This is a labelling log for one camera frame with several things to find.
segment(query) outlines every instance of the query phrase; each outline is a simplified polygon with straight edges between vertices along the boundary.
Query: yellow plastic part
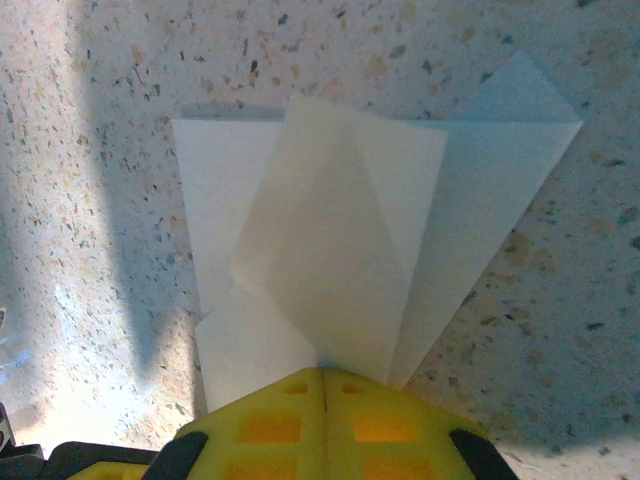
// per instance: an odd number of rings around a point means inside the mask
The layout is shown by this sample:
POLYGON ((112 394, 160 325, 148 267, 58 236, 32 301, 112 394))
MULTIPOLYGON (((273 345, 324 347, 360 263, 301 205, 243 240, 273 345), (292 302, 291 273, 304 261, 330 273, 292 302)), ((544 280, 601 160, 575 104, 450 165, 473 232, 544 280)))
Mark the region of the yellow plastic part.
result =
POLYGON ((350 373, 305 369, 184 426, 189 480, 473 480, 449 438, 474 423, 350 373))
POLYGON ((148 465, 98 462, 76 473, 69 480, 140 480, 148 465))

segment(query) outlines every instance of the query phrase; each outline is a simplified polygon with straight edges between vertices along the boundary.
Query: granite countertop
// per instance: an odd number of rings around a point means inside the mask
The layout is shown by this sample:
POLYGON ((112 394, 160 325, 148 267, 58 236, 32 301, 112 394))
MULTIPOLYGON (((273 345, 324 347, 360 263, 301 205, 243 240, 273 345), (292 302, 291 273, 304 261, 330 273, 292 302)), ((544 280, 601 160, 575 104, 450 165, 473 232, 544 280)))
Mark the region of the granite countertop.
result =
POLYGON ((159 448, 203 410, 171 118, 272 116, 293 92, 445 118, 521 49, 586 124, 407 388, 483 424, 522 479, 640 478, 637 2, 0 16, 0 399, 21 442, 159 448))

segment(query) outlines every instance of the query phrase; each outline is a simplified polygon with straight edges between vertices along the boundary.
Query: terrazzo surface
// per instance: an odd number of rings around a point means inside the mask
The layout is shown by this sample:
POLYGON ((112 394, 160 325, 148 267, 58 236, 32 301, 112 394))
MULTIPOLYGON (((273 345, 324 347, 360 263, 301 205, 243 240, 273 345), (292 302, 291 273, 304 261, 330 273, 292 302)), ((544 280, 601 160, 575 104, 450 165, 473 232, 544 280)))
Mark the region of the terrazzo surface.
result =
POLYGON ((640 479, 635 0, 4 0, 0 399, 22 443, 159 448, 203 410, 169 119, 293 92, 445 118, 517 50, 585 126, 409 390, 522 479, 640 479))

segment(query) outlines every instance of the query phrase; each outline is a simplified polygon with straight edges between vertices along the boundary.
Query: white paper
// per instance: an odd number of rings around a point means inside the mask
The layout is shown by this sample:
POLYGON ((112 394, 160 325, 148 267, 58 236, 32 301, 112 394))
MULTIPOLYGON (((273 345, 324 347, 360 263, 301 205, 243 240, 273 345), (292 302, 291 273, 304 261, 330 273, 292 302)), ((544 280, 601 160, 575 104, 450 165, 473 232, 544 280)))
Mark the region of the white paper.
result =
MULTIPOLYGON (((452 119, 456 121, 412 122, 446 130, 449 141, 389 365, 387 381, 396 386, 410 378, 582 124, 522 54, 494 73, 452 119)), ((208 313, 224 302, 233 288, 229 269, 234 245, 281 125, 219 120, 175 120, 173 125, 201 306, 203 313, 208 313)), ((385 185, 379 183, 377 188, 385 185)), ((268 365, 274 350, 288 352, 278 357, 278 373, 319 361, 305 344, 309 339, 305 335, 301 339, 302 332, 293 324, 289 324, 290 338, 295 341, 289 348, 284 336, 281 341, 271 337, 273 343, 260 343, 270 331, 265 326, 268 322, 256 321, 251 329, 243 330, 237 318, 225 318, 222 334, 215 333, 214 325, 220 329, 223 321, 215 313, 196 329, 205 385, 218 385, 217 391, 224 392, 223 379, 241 379, 242 385, 234 388, 244 393, 269 383, 249 376, 242 380, 243 370, 260 371, 252 370, 251 365, 268 365), (243 342, 236 338, 245 335, 252 338, 243 342), (230 339, 237 345, 233 358, 244 358, 245 363, 229 361, 223 365, 224 355, 219 352, 228 350, 230 339)), ((342 325, 336 334, 344 330, 342 325)), ((348 348, 338 340, 336 345, 348 348)), ((348 369, 365 371, 357 364, 357 356, 350 361, 356 365, 348 369)), ((210 398, 209 392, 214 390, 207 389, 210 409, 221 406, 217 398, 210 398)), ((224 396, 224 402, 233 400, 234 395, 224 396)))

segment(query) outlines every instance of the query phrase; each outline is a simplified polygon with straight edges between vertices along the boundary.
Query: folded paper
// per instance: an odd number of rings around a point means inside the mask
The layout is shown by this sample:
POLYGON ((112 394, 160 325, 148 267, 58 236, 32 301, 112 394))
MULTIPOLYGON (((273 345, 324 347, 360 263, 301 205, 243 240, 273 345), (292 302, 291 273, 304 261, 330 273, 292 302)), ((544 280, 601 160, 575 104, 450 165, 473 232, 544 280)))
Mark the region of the folded paper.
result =
POLYGON ((517 54, 408 123, 305 98, 173 122, 210 409, 318 363, 404 385, 582 121, 517 54))

